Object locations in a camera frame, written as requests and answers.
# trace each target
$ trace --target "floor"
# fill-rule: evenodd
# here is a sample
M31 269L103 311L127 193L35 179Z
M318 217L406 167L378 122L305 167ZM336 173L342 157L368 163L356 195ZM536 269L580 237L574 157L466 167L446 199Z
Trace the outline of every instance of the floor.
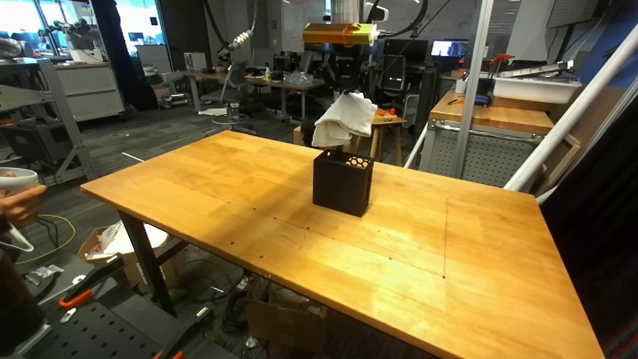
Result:
M320 106L309 106L309 118L317 118ZM251 128L257 135L291 141L291 130L295 124L277 120L273 110L261 108L251 114ZM129 157L149 159L179 145L201 139L215 133L223 126L213 124L211 118L193 114L191 108L169 108L129 114L125 120L95 120L79 124L81 139L99 175L123 169L135 161ZM402 157L408 153L414 137L402 133ZM380 159L392 161L392 145L380 155ZM362 141L360 153L366 153L368 141ZM33 253L21 255L17 263L47 263L55 257L55 251L77 253L81 241L95 227L103 227L117 221L117 213L83 195L81 181L59 183L47 189L41 205L43 221L23 229L29 241L35 245ZM213 339L237 357L428 357L426 353L404 345L380 331L374 331L354 319L334 313L328 323L328 337L324 347L315 353L289 351L285 347L245 347L247 327L241 313L241 303L231 295L217 295L211 287L219 287L225 293L235 287L243 277L241 267L231 265L219 257L213 257L197 247L185 247L177 257L177 271L181 291L173 291L177 317L185 323L193 321L193 313L203 303L213 303L215 327Z

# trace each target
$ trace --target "black box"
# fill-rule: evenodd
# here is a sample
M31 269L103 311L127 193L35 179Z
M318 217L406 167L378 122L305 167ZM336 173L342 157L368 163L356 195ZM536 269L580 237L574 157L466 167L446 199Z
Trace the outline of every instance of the black box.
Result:
M370 157L324 149L315 157L313 203L362 215L372 181Z

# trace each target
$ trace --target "person's hand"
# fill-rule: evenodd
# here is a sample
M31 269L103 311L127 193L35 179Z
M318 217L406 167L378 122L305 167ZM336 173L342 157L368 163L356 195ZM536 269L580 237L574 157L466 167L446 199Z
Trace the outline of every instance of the person's hand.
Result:
M27 225L37 217L43 191L43 185L35 185L17 193L0 191L0 211L11 225Z

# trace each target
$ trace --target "wooden table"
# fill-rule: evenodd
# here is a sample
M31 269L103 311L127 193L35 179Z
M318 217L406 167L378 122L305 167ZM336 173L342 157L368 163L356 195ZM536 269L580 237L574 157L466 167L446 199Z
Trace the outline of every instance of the wooden table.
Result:
M448 90L436 106L430 110L430 120L460 120L462 118L462 98ZM474 126L490 130L512 130L524 133L544 135L552 130L552 120L540 110L526 110L508 106L474 106L472 116Z
M534 197L376 163L354 217L311 203L315 155L221 131L81 189L151 279L141 221L434 355L602 357Z
M223 84L227 74L221 74L221 72L213 72L213 74L187 72L185 76L187 76L187 80L191 84L193 108L195 108L195 112L201 112L197 82L211 80L211 82ZM253 84L253 86L279 88L281 90L281 114L283 114L283 118L287 118L287 100L285 100L287 92L299 92L299 98L301 98L301 122L305 122L305 94L309 90L315 90L315 88L322 86L322 82L318 82L318 80L315 80L311 84L293 84L293 82L283 82L283 80L269 80L267 82L267 80L257 78L257 76L245 76L245 82Z

